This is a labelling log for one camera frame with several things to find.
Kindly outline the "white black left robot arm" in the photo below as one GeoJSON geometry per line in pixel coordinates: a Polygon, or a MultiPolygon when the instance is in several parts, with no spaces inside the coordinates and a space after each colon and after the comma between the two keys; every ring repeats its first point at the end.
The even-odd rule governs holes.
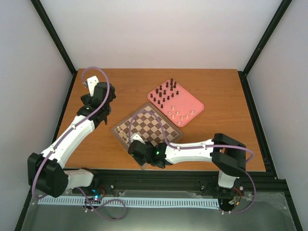
{"type": "Polygon", "coordinates": [[[107,116],[111,113],[110,102],[115,98],[112,84],[89,79],[89,94],[81,97],[84,105],[72,124],[47,149],[40,154],[32,153],[27,160],[32,194],[39,190],[56,198],[67,189],[77,187],[83,187],[91,194],[99,190],[100,181],[91,170],[65,170],[64,167],[81,142],[102,122],[107,123],[107,116]]]}

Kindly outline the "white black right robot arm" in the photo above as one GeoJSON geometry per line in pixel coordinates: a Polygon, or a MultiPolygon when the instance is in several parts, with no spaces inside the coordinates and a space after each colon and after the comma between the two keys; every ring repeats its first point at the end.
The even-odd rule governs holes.
{"type": "Polygon", "coordinates": [[[161,142],[152,145],[138,134],[131,138],[128,154],[140,165],[149,164],[165,168],[182,162],[211,162],[219,168],[218,186],[231,189],[235,181],[246,173],[246,153],[244,144],[222,134],[195,143],[161,142]]]}

